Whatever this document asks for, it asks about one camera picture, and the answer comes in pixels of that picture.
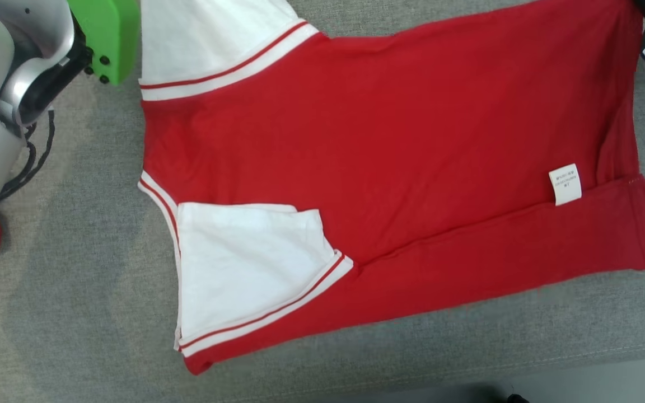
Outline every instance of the black cable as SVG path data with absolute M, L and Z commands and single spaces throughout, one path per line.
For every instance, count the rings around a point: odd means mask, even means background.
M 26 184 L 28 184 L 44 166 L 46 159 L 49 158 L 49 154 L 51 153 L 52 145 L 54 143 L 54 133 L 56 132 L 56 126 L 54 125 L 54 110 L 49 110 L 49 138 L 46 140 L 46 150 L 41 154 L 41 158 L 39 158 L 39 163 L 36 164 L 36 168 L 32 168 L 34 160 L 36 160 L 36 147 L 34 147 L 34 145 L 29 141 L 34 130 L 36 130 L 36 125 L 32 125 L 25 134 L 26 147 L 29 148 L 29 158 L 26 160 L 26 166 L 21 170 L 21 173 L 17 175 L 16 178 L 11 179 L 11 181 L 7 182 L 3 187 L 2 193 L 0 193 L 0 202 L 26 186 Z

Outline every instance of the gray floor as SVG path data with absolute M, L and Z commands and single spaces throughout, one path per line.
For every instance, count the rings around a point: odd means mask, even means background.
M 543 372 L 459 387 L 323 400 L 323 403 L 497 403 L 519 393 L 530 403 L 645 403 L 645 360 Z

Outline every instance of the green plastic part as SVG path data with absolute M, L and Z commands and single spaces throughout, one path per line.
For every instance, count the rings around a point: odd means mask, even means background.
M 93 50 L 91 69 L 113 85 L 129 76 L 136 62 L 141 9 L 136 0 L 68 0 Z

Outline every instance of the gray fabric surface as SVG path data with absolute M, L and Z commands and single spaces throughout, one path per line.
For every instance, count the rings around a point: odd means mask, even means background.
M 515 2 L 292 4 L 350 35 Z M 645 173 L 645 65 L 637 81 Z M 79 77 L 55 107 L 49 163 L 0 206 L 0 402 L 305 401 L 645 357 L 645 272 L 628 271 L 292 341 L 193 377 L 172 349 L 169 232 L 135 186 L 144 128 L 135 80 L 114 88 Z M 44 143 L 45 125 L 35 136 Z

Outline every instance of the white clothing label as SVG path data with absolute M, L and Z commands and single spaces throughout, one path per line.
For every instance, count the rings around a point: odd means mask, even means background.
M 581 199 L 581 179 L 575 163 L 551 171 L 549 179 L 554 186 L 557 206 Z

